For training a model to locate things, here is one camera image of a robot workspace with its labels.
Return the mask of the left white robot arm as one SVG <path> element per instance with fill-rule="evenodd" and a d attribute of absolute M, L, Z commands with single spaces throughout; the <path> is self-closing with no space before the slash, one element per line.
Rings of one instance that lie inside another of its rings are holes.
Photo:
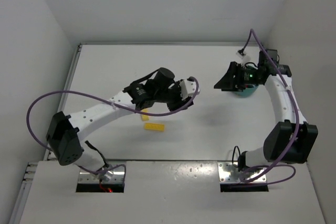
<path fill-rule="evenodd" d="M 164 103 L 168 116 L 193 105 L 199 94 L 198 81 L 189 77 L 176 81 L 174 73 L 158 68 L 150 74 L 131 82 L 113 97 L 79 112 L 57 112 L 51 118 L 46 140 L 61 166 L 76 164 L 93 171 L 107 167 L 103 155 L 87 137 L 101 127 L 132 113 L 145 114 L 144 109 L 155 103 Z"/>

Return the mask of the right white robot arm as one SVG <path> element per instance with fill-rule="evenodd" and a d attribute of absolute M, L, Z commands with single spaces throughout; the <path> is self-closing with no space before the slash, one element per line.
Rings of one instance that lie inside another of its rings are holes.
<path fill-rule="evenodd" d="M 255 166 L 303 164 L 307 161 L 318 136 L 316 125 L 309 124 L 297 105 L 292 90 L 292 73 L 288 65 L 280 64 L 278 51 L 260 51 L 258 64 L 230 62 L 227 72 L 214 85 L 221 91 L 244 93 L 249 88 L 264 86 L 270 96 L 276 125 L 263 146 L 239 155 L 238 170 Z"/>

